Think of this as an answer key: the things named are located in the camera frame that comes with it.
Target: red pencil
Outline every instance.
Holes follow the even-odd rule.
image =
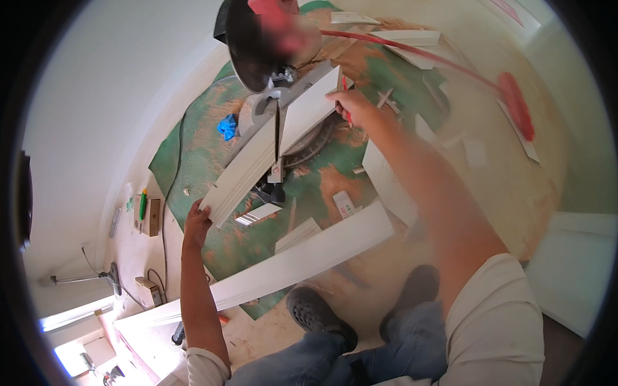
[[[343,76],[343,84],[344,84],[344,91],[347,91],[347,83],[345,82],[345,75]],[[350,128],[352,128],[353,125],[352,125],[352,117],[350,116],[350,112],[347,112],[347,119],[348,119],[348,124],[350,124]]]

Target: jeans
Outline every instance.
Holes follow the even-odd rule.
[[[401,311],[388,322],[387,333],[390,343],[341,356],[345,350],[341,335],[308,332],[292,346],[240,367],[226,386],[373,385],[402,376],[431,378],[434,382],[446,372],[446,333],[440,302]],[[360,364],[364,367],[362,376],[352,370]]]

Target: sleeve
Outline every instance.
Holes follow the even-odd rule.
[[[449,367],[439,385],[539,384],[543,316],[513,256],[493,256],[470,278],[446,333]]]
[[[223,361],[203,348],[191,347],[187,350],[187,369],[189,386],[223,386],[230,377]]]

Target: red broom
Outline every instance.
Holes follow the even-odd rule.
[[[513,120],[517,124],[519,131],[522,133],[523,137],[528,141],[531,141],[535,137],[535,129],[532,126],[532,120],[530,119],[530,113],[528,112],[528,106],[526,102],[523,100],[522,91],[519,89],[517,85],[517,81],[515,77],[510,72],[503,72],[498,76],[499,85],[493,83],[490,80],[485,79],[481,75],[478,75],[476,72],[471,71],[461,65],[451,62],[448,59],[445,59],[441,56],[432,54],[431,52],[424,51],[420,48],[411,47],[406,44],[398,43],[396,41],[391,41],[387,39],[378,38],[377,36],[368,36],[361,35],[359,33],[350,33],[350,32],[342,32],[342,31],[325,31],[320,30],[322,35],[329,36],[340,36],[343,38],[352,38],[358,40],[366,40],[373,43],[385,44],[387,46],[397,47],[408,52],[412,52],[413,54],[420,55],[431,59],[436,62],[444,63],[449,67],[452,67],[455,70],[461,71],[463,73],[468,74],[469,76],[479,80],[480,82],[488,85],[496,89],[500,94],[502,94],[502,98],[506,102],[509,112],[513,117]]]

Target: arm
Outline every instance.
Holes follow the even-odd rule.
[[[483,211],[451,165],[422,140],[410,138],[391,116],[370,104],[359,91],[327,96],[349,111],[391,165],[418,205],[433,239],[440,297],[446,316],[468,279],[491,256],[507,253]]]
[[[202,199],[193,203],[185,221],[185,237],[180,255],[180,315],[187,346],[214,353],[230,368],[223,331],[201,260],[201,248],[212,225],[210,208],[199,210]]]

